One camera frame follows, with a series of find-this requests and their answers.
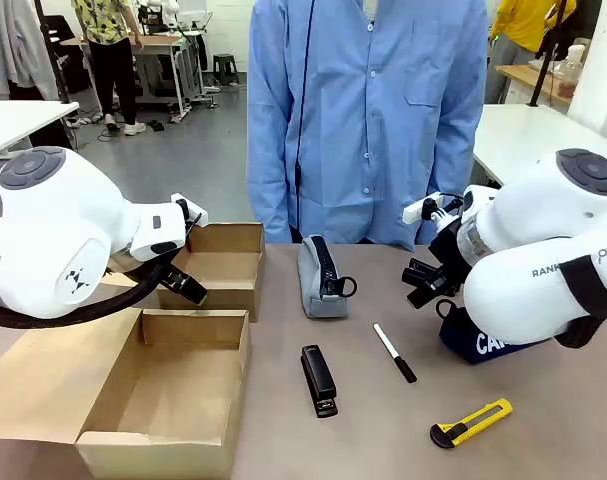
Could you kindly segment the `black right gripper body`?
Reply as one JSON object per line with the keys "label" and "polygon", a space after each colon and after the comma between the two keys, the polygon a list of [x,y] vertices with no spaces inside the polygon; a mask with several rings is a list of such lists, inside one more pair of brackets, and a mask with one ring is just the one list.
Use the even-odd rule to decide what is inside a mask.
{"label": "black right gripper body", "polygon": [[457,244],[460,227],[461,220],[453,220],[436,235],[429,246],[430,252],[441,262],[430,280],[430,286],[435,291],[457,291],[471,271],[471,266],[460,253]]}

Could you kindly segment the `person in yellow floral shirt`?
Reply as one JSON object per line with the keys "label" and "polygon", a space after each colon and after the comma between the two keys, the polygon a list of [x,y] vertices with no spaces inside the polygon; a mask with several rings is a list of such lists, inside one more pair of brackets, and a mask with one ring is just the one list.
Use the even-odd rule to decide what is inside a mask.
{"label": "person in yellow floral shirt", "polygon": [[141,45],[140,30],[130,0],[71,0],[72,8],[87,40],[104,121],[117,127],[113,98],[119,100],[124,134],[135,136],[146,130],[136,120],[135,76],[132,47]]}

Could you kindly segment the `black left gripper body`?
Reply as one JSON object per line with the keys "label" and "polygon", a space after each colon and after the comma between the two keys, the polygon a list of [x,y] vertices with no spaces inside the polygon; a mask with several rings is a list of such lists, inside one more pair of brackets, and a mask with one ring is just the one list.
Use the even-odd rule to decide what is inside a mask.
{"label": "black left gripper body", "polygon": [[175,294],[193,294],[196,282],[190,275],[170,264],[163,270],[160,284]]}

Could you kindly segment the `black stand pole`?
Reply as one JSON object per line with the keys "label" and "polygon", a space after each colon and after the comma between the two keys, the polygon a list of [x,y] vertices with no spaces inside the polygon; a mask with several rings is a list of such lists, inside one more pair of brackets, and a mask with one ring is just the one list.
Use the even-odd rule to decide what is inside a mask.
{"label": "black stand pole", "polygon": [[539,71],[539,76],[537,78],[537,82],[536,82],[534,90],[532,92],[530,101],[527,103],[527,105],[529,107],[538,106],[538,99],[539,99],[540,93],[542,91],[543,84],[545,82],[545,78],[549,72],[549,64],[552,61],[553,56],[554,56],[554,49],[556,46],[559,29],[563,22],[566,5],[567,5],[567,0],[560,0],[560,2],[558,3],[558,8],[556,10],[556,20],[551,29],[550,40],[547,44],[547,49],[545,51],[545,56],[543,59],[541,70]]}

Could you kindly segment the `wooden top background desk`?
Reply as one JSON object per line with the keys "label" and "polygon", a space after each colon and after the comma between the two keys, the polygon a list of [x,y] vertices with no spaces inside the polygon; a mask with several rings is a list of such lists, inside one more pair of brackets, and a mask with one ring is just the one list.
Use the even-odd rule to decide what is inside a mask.
{"label": "wooden top background desk", "polygon": [[139,104],[163,104],[169,121],[181,123],[195,103],[212,107],[214,99],[205,91],[198,45],[183,36],[142,36],[142,49],[130,39],[134,69],[140,88]]}

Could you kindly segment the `clear plastic bottle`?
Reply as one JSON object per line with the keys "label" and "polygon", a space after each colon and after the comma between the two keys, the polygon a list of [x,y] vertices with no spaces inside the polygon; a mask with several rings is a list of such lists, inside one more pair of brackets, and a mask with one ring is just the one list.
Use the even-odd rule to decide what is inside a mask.
{"label": "clear plastic bottle", "polygon": [[556,78],[559,81],[558,96],[570,99],[573,97],[576,87],[582,73],[582,58],[585,52],[585,46],[575,44],[568,48],[566,58],[555,70]]}

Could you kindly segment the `black stapler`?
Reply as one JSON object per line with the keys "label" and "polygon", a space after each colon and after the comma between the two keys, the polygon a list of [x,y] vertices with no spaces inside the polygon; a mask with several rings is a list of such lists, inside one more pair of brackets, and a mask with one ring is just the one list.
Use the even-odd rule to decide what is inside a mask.
{"label": "black stapler", "polygon": [[329,418],[337,415],[336,385],[320,347],[304,346],[300,360],[317,417]]}

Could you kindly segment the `person in blue shirt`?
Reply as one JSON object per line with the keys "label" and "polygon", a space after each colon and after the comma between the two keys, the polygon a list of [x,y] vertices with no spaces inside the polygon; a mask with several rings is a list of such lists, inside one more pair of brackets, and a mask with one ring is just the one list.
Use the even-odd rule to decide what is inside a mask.
{"label": "person in blue shirt", "polygon": [[423,199],[438,122],[480,121],[484,0],[255,0],[248,102],[287,122],[292,241],[429,244],[406,225]]}

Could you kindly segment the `white black marker pen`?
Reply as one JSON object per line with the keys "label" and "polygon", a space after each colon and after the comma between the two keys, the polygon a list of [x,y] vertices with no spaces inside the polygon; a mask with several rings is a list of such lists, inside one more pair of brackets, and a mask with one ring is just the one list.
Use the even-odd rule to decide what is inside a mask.
{"label": "white black marker pen", "polygon": [[394,364],[396,365],[396,367],[398,368],[398,370],[400,371],[400,373],[402,374],[404,379],[409,384],[416,383],[417,376],[414,374],[414,372],[410,368],[409,364],[405,361],[405,359],[399,354],[399,352],[397,351],[395,346],[392,344],[392,342],[389,339],[389,337],[387,336],[387,334],[383,331],[381,325],[379,323],[374,323],[373,329],[374,329],[375,333],[377,334],[377,336],[379,337],[382,344],[384,345],[384,347],[386,348],[387,352],[391,356]]}

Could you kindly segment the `person's left forearm blue sleeve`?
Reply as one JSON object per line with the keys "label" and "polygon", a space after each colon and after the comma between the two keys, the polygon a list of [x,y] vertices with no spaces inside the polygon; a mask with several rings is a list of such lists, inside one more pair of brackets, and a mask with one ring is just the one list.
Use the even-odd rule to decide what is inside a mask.
{"label": "person's left forearm blue sleeve", "polygon": [[469,184],[478,122],[441,119],[427,149],[425,196],[435,192],[462,195]]}

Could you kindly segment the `grey pencil case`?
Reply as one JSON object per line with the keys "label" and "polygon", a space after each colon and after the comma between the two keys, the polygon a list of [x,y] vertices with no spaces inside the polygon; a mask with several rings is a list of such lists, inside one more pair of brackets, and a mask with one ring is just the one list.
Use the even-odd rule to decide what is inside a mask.
{"label": "grey pencil case", "polygon": [[351,276],[341,276],[325,239],[310,235],[302,240],[298,253],[301,301],[310,319],[343,319],[349,316],[348,299],[358,289]]}

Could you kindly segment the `navy blue pencil case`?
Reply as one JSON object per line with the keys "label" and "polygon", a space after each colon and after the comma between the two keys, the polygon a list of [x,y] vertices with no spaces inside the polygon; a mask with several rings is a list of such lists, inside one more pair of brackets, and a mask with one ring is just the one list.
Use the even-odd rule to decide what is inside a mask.
{"label": "navy blue pencil case", "polygon": [[439,337],[453,353],[470,365],[477,365],[545,343],[545,340],[511,345],[481,331],[469,318],[464,307],[452,300],[440,299],[435,311],[442,319]]}

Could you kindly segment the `large cardboard box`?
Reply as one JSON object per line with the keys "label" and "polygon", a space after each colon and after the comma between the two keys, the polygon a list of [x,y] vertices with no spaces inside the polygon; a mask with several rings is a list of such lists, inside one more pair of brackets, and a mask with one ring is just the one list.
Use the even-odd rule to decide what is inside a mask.
{"label": "large cardboard box", "polygon": [[98,480],[228,480],[250,353],[244,310],[29,330],[0,358],[0,440],[72,445]]}

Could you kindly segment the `person in yellow hoodie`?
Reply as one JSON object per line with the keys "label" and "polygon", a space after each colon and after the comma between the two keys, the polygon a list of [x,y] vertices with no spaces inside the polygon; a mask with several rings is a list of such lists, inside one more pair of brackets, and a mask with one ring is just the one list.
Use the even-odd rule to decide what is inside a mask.
{"label": "person in yellow hoodie", "polygon": [[498,104],[507,77],[497,66],[525,64],[535,58],[544,36],[557,22],[562,0],[502,0],[490,30],[493,46],[485,86],[485,104]]}

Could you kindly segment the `yellow black utility knife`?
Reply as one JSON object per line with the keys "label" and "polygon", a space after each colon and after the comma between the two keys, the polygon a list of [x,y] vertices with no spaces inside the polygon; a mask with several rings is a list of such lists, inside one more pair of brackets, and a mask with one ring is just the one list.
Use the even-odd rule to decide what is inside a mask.
{"label": "yellow black utility knife", "polygon": [[437,447],[454,449],[509,416],[512,411],[512,404],[505,398],[500,398],[457,422],[432,425],[429,436]]}

